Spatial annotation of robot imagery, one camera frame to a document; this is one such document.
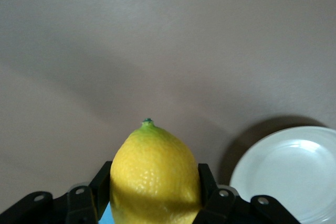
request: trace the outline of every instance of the blue object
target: blue object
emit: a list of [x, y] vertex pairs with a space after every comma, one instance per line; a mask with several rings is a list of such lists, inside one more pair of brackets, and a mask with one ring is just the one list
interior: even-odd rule
[[101, 217], [101, 219], [98, 223], [99, 224], [114, 224], [110, 203], [107, 205], [107, 207], [106, 207], [106, 209], [103, 213], [103, 216]]

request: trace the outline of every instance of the black bracket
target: black bracket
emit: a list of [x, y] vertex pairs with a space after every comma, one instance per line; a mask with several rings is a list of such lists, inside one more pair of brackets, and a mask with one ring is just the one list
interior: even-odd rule
[[[110, 197], [107, 161], [88, 186], [77, 186], [53, 199], [51, 193], [28, 194], [0, 214], [0, 224], [97, 224]], [[229, 186], [217, 186], [207, 164], [199, 164], [203, 208], [193, 224], [300, 224], [276, 199], [259, 195], [248, 203]]]

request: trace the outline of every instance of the lemon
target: lemon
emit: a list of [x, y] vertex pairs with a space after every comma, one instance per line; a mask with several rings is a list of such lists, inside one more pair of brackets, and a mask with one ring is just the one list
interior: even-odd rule
[[144, 120], [113, 159], [110, 201], [115, 224], [191, 224], [201, 208], [192, 152], [151, 119]]

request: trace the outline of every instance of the lemon stem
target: lemon stem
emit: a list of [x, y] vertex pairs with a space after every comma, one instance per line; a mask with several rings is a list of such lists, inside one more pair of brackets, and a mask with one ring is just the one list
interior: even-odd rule
[[154, 126], [154, 122], [152, 119], [150, 118], [146, 118], [145, 120], [143, 120], [142, 122], [142, 126], [148, 126], [148, 125], [153, 125]]

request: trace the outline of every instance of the screw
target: screw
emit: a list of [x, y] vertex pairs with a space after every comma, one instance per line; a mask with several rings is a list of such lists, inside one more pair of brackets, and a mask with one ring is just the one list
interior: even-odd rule
[[42, 200], [42, 199], [44, 199], [44, 195], [43, 195], [43, 194], [41, 194], [41, 195], [39, 195], [39, 196], [36, 196], [36, 197], [34, 198], [34, 201], [37, 202], [37, 201], [40, 201], [40, 200]]
[[221, 195], [222, 197], [227, 197], [227, 196], [229, 196], [229, 193], [226, 190], [220, 190], [219, 195]]
[[82, 194], [82, 193], [84, 193], [84, 188], [79, 188], [75, 192], [75, 194]]
[[269, 204], [269, 201], [268, 199], [264, 198], [264, 197], [259, 197], [258, 198], [258, 202], [262, 205], [268, 205]]

